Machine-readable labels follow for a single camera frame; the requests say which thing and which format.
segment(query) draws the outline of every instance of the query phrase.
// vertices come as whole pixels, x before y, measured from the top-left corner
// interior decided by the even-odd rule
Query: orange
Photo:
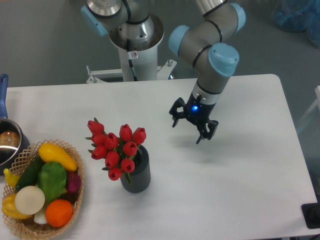
[[[74,213],[71,203],[57,199],[49,204],[45,211],[45,218],[52,227],[60,228],[67,224]]]

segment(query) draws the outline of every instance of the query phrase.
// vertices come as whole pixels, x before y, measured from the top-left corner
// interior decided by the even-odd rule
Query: blue pot handle
[[[8,112],[6,108],[6,95],[9,77],[7,74],[0,76],[0,119],[7,119]]]

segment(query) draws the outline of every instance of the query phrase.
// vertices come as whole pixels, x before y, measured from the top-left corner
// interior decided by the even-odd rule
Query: red tulip
[[[128,142],[132,139],[132,130],[128,124],[122,125],[120,127],[119,136],[122,141]]]
[[[107,135],[105,134],[96,134],[93,135],[91,140],[95,145],[105,145]]]
[[[138,146],[135,142],[129,141],[123,146],[123,152],[128,156],[134,156],[136,155],[138,150]]]
[[[104,159],[107,152],[108,151],[104,145],[99,145],[92,151],[91,157],[95,160]]]
[[[105,166],[108,169],[111,169],[119,163],[119,160],[120,160],[119,153],[117,153],[116,151],[110,151],[106,154]]]
[[[108,150],[113,150],[116,147],[118,147],[118,145],[119,145],[119,140],[118,140],[117,136],[112,132],[108,133],[108,135],[106,136],[106,139],[105,139],[105,147]]]
[[[88,128],[93,135],[102,134],[105,130],[105,126],[96,121],[88,121]]]
[[[133,134],[133,141],[139,145],[146,140],[146,137],[146,130],[143,127],[138,127]]]
[[[121,169],[126,173],[131,173],[133,170],[135,170],[135,162],[130,158],[123,159],[121,161]]]
[[[108,171],[108,176],[111,180],[116,181],[122,176],[122,171],[119,167],[111,168]]]

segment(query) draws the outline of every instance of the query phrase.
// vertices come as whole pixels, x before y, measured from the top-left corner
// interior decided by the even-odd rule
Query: white table
[[[31,143],[60,139],[85,167],[81,210],[57,239],[251,240],[313,235],[301,205],[316,197],[279,78],[235,76],[213,109],[212,140],[195,144],[185,119],[169,110],[195,79],[9,88],[7,111]],[[144,127],[151,183],[139,194],[109,180],[93,160],[88,120],[108,132]],[[4,177],[0,178],[3,188]],[[1,239],[15,239],[0,222]]]

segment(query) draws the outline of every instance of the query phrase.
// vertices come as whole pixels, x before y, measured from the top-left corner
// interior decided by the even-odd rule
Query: woven basket
[[[44,143],[53,143],[64,148],[76,160],[79,167],[77,170],[77,174],[81,177],[81,187],[78,193],[72,193],[72,194],[65,193],[60,197],[60,199],[65,199],[70,201],[73,206],[73,215],[69,220],[69,222],[63,227],[56,228],[56,227],[50,226],[49,224],[37,224],[34,222],[33,217],[25,220],[20,220],[20,219],[12,218],[7,215],[3,215],[4,223],[10,229],[10,232],[16,237],[19,237],[24,240],[31,240],[31,239],[48,240],[64,232],[75,220],[79,212],[82,198],[83,198],[83,192],[84,192],[83,163],[81,160],[81,156],[79,155],[77,150],[67,142],[63,142],[60,140],[44,140],[43,142],[38,142],[37,144],[29,146],[27,149],[23,150],[23,152],[21,152],[19,156],[14,160],[14,163],[12,163],[12,167],[10,168],[10,172],[12,174],[17,174],[21,176],[24,170],[26,169],[26,167],[29,165],[29,163],[33,161],[35,156],[38,154],[39,147]],[[4,192],[3,192],[4,197],[2,199],[4,199],[6,196],[13,195],[13,194],[15,194],[15,190],[6,183],[4,186]]]

